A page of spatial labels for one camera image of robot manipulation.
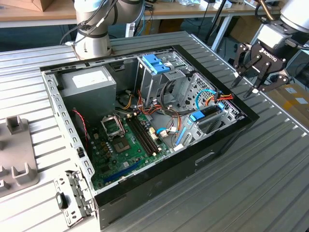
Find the ram slot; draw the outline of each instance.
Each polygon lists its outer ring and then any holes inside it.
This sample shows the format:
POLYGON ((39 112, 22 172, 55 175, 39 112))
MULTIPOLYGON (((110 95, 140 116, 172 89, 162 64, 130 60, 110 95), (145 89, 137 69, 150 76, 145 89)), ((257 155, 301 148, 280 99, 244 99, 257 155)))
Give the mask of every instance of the ram slot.
POLYGON ((154 152, 158 152, 156 144, 152 141, 149 134, 144 130, 137 118, 127 120, 127 124, 130 126, 134 132, 134 135, 149 156, 151 156, 154 152))

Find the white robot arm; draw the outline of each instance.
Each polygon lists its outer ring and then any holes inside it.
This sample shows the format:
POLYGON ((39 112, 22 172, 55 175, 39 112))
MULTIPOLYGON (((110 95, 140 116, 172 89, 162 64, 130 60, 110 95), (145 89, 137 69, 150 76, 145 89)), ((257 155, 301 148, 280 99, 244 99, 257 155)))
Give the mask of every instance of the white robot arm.
POLYGON ((77 37, 75 51, 81 58, 108 56, 108 26, 131 23, 142 17, 143 0, 75 0, 77 37))

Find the wooden shelf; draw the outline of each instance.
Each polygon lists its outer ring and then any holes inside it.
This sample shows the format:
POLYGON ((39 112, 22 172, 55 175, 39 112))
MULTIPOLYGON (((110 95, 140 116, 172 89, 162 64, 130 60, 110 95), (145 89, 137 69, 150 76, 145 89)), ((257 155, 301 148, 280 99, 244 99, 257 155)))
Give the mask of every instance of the wooden shelf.
MULTIPOLYGON (((154 15, 198 15, 203 14, 205 8, 199 4, 183 6, 178 2, 156 2, 154 15)), ((208 14, 215 14, 214 8, 208 8, 208 14)), ((233 4, 231 8, 223 9, 223 13, 248 13, 254 12, 254 8, 246 4, 233 4)), ((54 0, 45 12, 37 12, 13 6, 0 5, 0 22, 6 21, 31 21, 31 20, 57 20, 76 19, 76 13, 72 0, 54 0)))

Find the aluminum workbench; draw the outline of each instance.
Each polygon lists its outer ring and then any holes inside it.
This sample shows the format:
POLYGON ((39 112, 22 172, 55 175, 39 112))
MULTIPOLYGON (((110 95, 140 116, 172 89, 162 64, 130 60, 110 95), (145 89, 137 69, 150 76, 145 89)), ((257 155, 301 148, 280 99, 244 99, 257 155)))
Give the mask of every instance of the aluminum workbench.
MULTIPOLYGON (((186 32, 112 41, 117 54, 180 44, 224 84, 233 69, 186 32)), ((0 53, 0 122, 21 115, 30 123, 37 185, 0 199, 1 231, 66 231, 53 179, 76 169, 54 119, 39 67, 76 60, 71 47, 0 53)), ((242 98, 249 84, 233 89, 242 98)), ((307 131, 263 94, 245 103, 260 119, 215 161, 112 224, 108 232, 300 231, 309 226, 307 131)), ((95 231, 90 217, 72 231, 95 231)))

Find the green motherboard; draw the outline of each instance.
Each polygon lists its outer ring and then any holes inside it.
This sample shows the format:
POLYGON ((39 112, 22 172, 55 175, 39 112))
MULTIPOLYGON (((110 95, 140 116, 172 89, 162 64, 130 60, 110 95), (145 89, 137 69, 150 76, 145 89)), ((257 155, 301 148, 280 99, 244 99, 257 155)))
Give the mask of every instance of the green motherboard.
MULTIPOLYGON (((144 126, 148 132, 150 124, 144 115, 138 115, 137 120, 144 126)), ((122 176, 126 176, 133 171, 136 171, 152 162, 156 162, 163 156, 170 153, 169 148, 160 140, 154 141, 154 144, 159 149, 155 155, 149 154, 141 145, 138 136, 134 133, 134 128, 128 125, 127 118, 120 119, 125 134, 123 137, 114 137, 112 141, 108 140, 104 128, 99 125, 96 128, 88 129, 90 135, 91 162, 95 169, 95 174, 92 177, 92 183, 95 190, 119 180, 122 176)), ((105 127, 109 132, 118 130, 116 124, 108 122, 105 127)))

